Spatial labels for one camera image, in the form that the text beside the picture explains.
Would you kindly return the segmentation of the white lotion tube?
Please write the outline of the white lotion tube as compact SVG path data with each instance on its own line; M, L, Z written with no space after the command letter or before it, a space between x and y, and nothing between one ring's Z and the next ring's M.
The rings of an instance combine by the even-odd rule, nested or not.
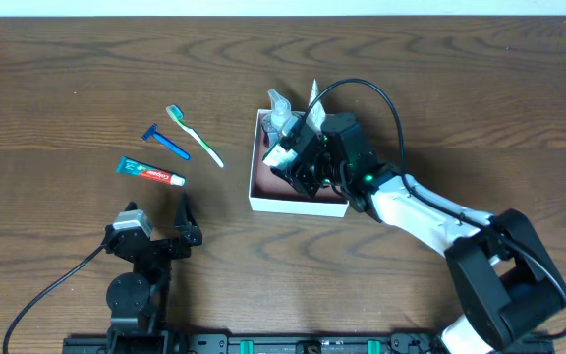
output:
M309 103L313 103L318 95L320 94L319 87L317 84L317 80L313 80L311 86L311 94ZM311 112L308 114L308 118L306 123L313 129L313 131L320 137L322 135L321 125L326 119L326 112L322 106L321 101L319 100L311 109Z

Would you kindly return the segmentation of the Colgate toothpaste tube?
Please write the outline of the Colgate toothpaste tube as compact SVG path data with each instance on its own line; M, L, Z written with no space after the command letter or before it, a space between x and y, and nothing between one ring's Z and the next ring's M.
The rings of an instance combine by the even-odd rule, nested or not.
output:
M173 186L184 186L186 179L176 173L160 169L123 156L116 168L117 173L139 176Z

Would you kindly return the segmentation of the green white small packet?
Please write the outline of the green white small packet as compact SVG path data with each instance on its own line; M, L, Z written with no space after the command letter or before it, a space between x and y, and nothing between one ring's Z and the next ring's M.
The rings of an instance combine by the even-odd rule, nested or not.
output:
M293 149L284 149L280 144L276 144L263 156L262 162L270 168L285 169L297 156Z

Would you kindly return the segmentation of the clear pump soap bottle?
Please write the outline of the clear pump soap bottle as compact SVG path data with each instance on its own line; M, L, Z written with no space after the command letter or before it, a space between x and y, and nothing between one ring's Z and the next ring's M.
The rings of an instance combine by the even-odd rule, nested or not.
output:
M270 147L283 136L287 122L293 117L290 101L275 88L268 91L270 111L262 119L261 128L264 132L264 142Z

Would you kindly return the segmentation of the green white toothbrush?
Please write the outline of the green white toothbrush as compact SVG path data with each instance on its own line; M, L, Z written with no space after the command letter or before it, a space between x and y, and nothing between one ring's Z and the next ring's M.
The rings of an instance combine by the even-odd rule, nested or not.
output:
M184 114L177 105L172 104L167 106L166 113L173 122L175 122L184 132L190 135L206 151L218 167L225 167L225 163L221 156L200 136L195 129L183 122Z

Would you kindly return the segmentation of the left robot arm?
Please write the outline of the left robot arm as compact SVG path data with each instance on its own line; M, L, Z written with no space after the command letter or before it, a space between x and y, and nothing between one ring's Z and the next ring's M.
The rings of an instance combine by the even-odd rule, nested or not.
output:
M202 232L195 221L189 197L181 196L172 238L151 238L153 225L137 204L131 202L106 226L102 245L112 254L132 264L130 272L117 276L107 288L106 303L111 310L107 331L110 353L166 353L172 346L164 328L172 277L172 262L191 255L202 244Z

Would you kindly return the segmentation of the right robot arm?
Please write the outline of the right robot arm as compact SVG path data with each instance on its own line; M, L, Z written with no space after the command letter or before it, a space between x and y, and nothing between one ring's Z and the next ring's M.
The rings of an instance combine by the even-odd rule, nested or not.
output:
M556 340L537 328L566 311L566 284L527 217L470 209L378 160L352 113L320 127L297 113L263 125L262 161L299 194L331 188L357 212L418 238L446 261L464 314L432 353L542 353Z

